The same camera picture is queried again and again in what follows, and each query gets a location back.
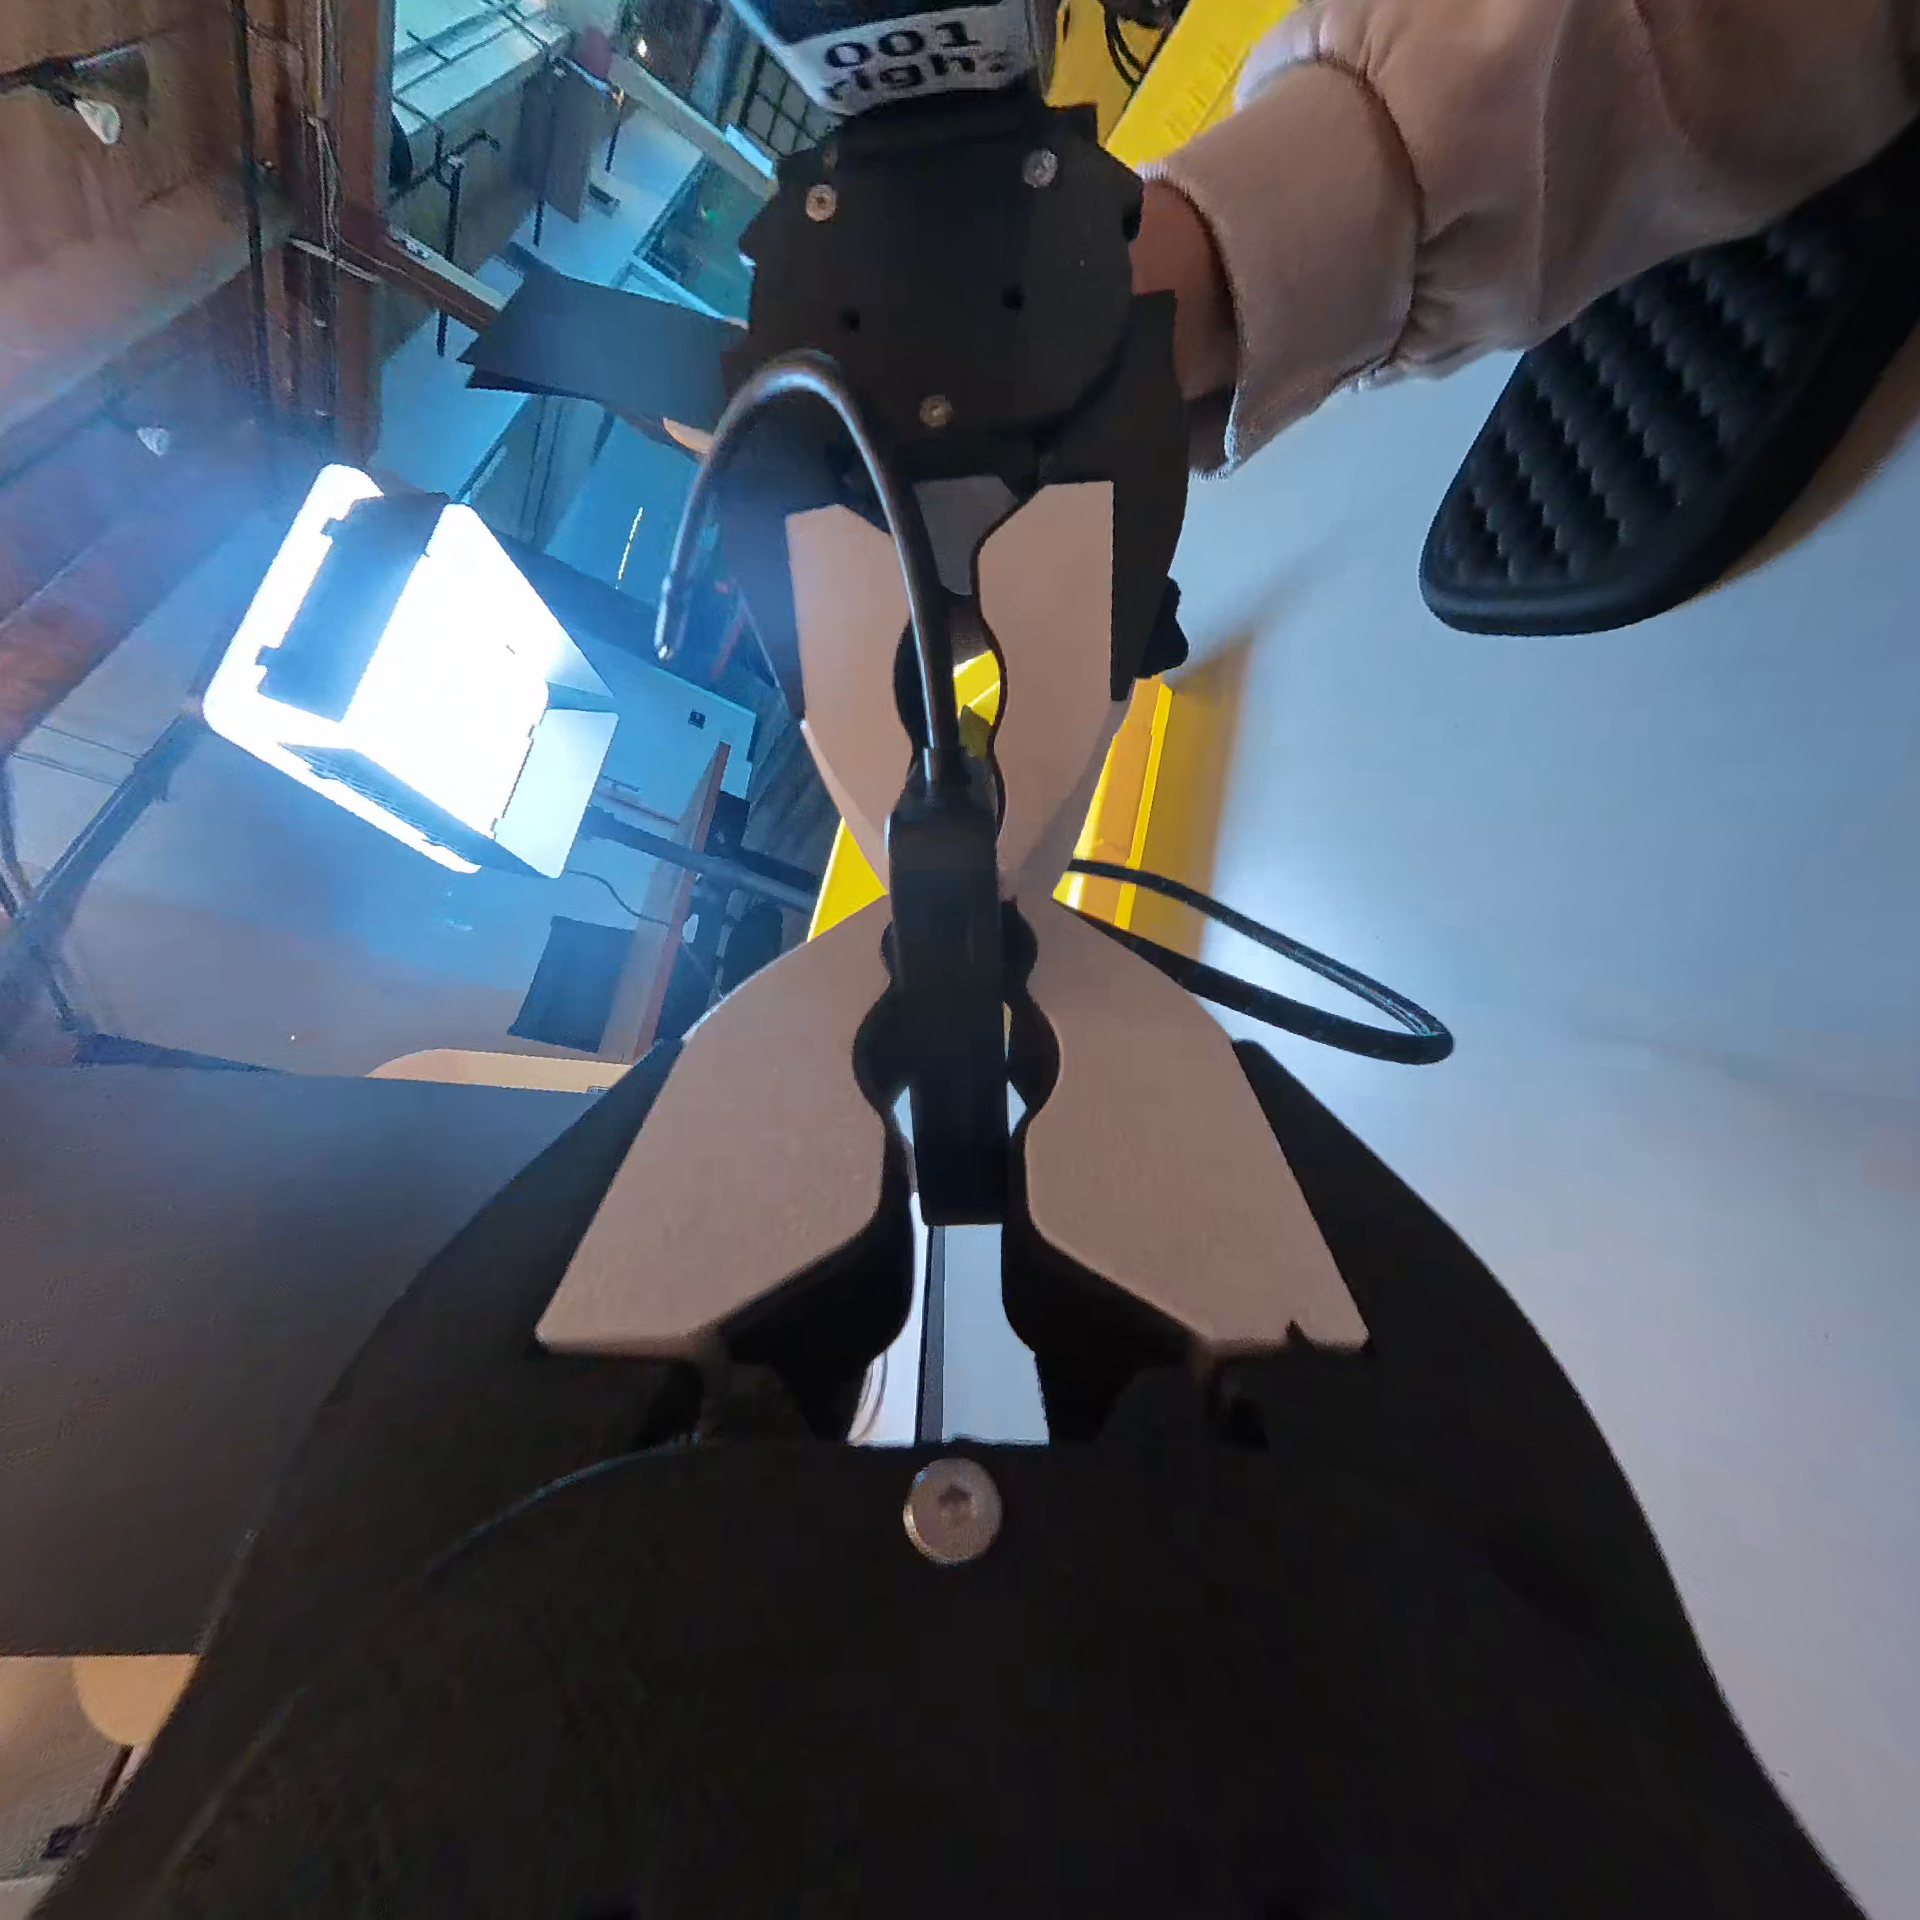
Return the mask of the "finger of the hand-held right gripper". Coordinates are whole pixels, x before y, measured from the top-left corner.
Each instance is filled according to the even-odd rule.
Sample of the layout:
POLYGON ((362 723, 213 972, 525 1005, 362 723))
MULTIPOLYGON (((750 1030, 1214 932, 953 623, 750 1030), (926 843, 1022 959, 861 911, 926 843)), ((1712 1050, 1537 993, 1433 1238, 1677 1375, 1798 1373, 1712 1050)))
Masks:
POLYGON ((861 852, 882 852, 911 742, 896 700, 906 633, 894 540, 830 505, 786 518, 807 749, 861 852))
POLYGON ((976 551, 976 599, 998 658, 998 894, 1050 895, 1124 716, 1113 697, 1113 484, 1033 493, 976 551))

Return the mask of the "black board with wooden rim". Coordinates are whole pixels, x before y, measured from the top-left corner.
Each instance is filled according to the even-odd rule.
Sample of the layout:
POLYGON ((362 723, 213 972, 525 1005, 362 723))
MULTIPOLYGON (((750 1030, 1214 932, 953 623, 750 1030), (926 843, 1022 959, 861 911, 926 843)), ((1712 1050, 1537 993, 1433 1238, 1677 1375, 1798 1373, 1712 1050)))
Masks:
POLYGON ((669 1054, 578 1095, 4 1070, 4 1653, 199 1653, 222 1769, 388 1598, 638 1451, 669 1375, 536 1321, 669 1054))

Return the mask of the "person's right hand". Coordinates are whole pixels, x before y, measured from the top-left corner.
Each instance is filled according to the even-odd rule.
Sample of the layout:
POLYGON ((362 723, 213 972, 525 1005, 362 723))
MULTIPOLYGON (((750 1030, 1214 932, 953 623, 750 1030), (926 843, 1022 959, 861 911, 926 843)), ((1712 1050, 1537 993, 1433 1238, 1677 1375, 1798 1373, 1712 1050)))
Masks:
POLYGON ((1189 402, 1229 396, 1238 371, 1229 278, 1207 220, 1174 182, 1143 182, 1130 269, 1137 298, 1173 300, 1173 366, 1182 396, 1189 402))

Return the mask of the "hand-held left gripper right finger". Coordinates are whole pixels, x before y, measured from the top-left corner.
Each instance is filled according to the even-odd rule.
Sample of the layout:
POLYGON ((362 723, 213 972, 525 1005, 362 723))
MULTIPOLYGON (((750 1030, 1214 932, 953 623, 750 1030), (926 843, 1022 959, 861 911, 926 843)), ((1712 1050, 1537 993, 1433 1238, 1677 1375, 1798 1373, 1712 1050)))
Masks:
POLYGON ((1050 1042, 1022 1148, 1044 1245, 1201 1355, 1292 1337, 1360 1350, 1360 1308, 1224 1028, 1068 907, 1034 900, 1023 921, 1037 943, 1025 993, 1050 1042))

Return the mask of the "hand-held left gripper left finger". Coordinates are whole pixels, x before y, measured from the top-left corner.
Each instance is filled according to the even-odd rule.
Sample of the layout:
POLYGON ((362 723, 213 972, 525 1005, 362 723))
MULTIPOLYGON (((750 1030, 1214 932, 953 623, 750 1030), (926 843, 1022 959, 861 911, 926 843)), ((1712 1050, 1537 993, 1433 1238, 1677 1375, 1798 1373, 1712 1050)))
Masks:
POLYGON ((536 1321, 553 1354, 878 1358, 904 1326, 904 1146, 857 1070, 889 903, 696 1022, 536 1321))

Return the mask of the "black mesh cushion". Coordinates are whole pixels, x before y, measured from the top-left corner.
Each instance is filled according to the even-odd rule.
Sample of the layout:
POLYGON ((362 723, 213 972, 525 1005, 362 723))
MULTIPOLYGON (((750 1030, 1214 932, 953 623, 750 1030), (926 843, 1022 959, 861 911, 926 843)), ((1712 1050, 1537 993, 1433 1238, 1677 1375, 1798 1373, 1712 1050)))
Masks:
POLYGON ((1775 223, 1620 284, 1514 363, 1431 522, 1460 633, 1612 633, 1746 563, 1918 317, 1918 130, 1775 223))

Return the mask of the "person's right forearm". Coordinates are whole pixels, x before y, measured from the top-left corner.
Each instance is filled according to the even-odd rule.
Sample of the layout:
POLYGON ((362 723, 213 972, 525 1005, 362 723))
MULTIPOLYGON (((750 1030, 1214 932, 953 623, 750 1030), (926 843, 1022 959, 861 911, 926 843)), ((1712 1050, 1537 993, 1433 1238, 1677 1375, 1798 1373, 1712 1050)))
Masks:
POLYGON ((1328 396, 1525 350, 1732 243, 1914 124, 1914 5, 1328 2, 1248 57, 1177 185, 1231 287, 1229 473, 1328 396))

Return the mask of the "yellow plastic bin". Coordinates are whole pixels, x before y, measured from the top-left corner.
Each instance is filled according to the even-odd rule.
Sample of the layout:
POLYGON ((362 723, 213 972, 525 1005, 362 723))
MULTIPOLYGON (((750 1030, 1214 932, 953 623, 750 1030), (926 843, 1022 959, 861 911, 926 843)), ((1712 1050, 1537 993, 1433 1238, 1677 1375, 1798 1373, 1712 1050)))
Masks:
MULTIPOLYGON (((1122 75, 1110 75, 1113 86, 1104 81, 1095 82, 1095 66, 1109 61, 1106 55, 1081 57, 1065 50, 1068 13, 1077 35, 1077 28, 1087 26, 1093 5, 1060 5, 1056 20, 1060 61, 1049 99, 1056 105, 1095 105, 1102 147, 1141 169, 1182 149, 1231 110, 1245 59, 1258 38, 1295 7, 1294 2, 1185 5, 1180 20, 1158 37, 1152 59, 1137 57, 1143 75, 1119 97, 1113 86, 1124 84, 1122 75)), ((989 689, 984 667, 959 667, 954 683, 969 697, 966 716, 997 713, 991 705, 981 710, 984 695, 998 693, 997 685, 989 689)), ((1134 693, 1095 783, 1073 849, 1078 857, 1129 867, 1144 854, 1173 707, 1173 690, 1164 678, 1150 678, 1134 693)), ((820 938, 833 924, 874 903, 879 894, 871 861, 841 822, 807 938, 820 938)), ((1056 899, 1089 911, 1096 921, 1129 929, 1137 891, 1119 879, 1065 878, 1056 899)))

